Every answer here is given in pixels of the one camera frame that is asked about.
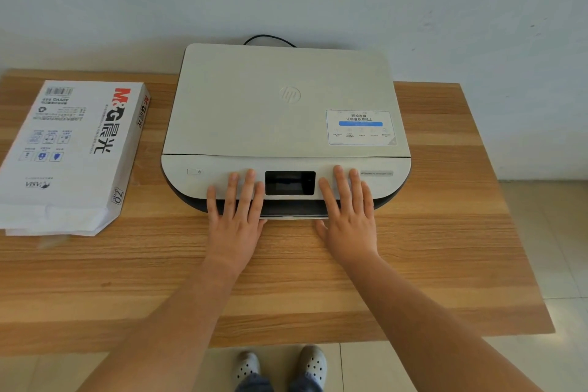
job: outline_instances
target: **printer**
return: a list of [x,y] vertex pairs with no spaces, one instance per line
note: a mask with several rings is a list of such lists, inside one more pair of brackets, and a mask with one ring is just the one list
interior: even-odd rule
[[325,177],[339,199],[336,164],[358,169],[374,208],[408,177],[410,151],[382,54],[187,47],[161,155],[183,201],[205,212],[214,185],[222,213],[229,173],[240,173],[240,193],[253,168],[265,183],[262,218],[327,217],[318,181]]

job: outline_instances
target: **white wall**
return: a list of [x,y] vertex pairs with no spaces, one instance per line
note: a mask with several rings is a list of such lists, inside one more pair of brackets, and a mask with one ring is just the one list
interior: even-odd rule
[[459,82],[500,178],[588,179],[588,0],[0,0],[0,69],[177,73],[260,32]]

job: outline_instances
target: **blue bar on sticker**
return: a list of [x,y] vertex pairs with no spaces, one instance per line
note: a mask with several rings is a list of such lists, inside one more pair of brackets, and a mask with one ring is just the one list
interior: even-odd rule
[[339,121],[340,126],[373,126],[382,127],[384,125],[381,121]]

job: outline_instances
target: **white paper package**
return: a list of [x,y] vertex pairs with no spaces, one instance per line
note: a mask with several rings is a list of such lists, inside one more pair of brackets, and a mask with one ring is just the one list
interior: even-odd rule
[[95,236],[117,218],[150,100],[143,83],[46,81],[0,168],[0,228]]

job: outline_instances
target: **person's right arm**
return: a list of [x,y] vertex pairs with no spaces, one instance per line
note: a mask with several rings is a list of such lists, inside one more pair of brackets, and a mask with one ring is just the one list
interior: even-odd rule
[[341,209],[326,179],[319,186],[329,226],[319,237],[384,330],[419,392],[540,392],[469,325],[403,279],[378,255],[373,199],[357,170],[334,168]]

